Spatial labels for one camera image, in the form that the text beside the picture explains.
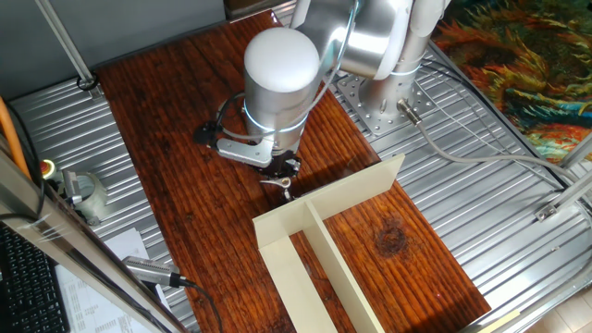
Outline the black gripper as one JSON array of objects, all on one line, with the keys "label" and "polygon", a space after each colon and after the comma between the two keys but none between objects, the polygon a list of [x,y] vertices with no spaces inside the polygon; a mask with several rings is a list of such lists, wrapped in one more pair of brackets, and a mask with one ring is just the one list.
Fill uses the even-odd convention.
[{"label": "black gripper", "polygon": [[285,174],[290,178],[295,178],[301,169],[301,158],[290,158],[290,151],[283,154],[276,154],[272,158],[272,163],[268,167],[258,167],[256,172],[266,179],[276,179],[278,174]]}]

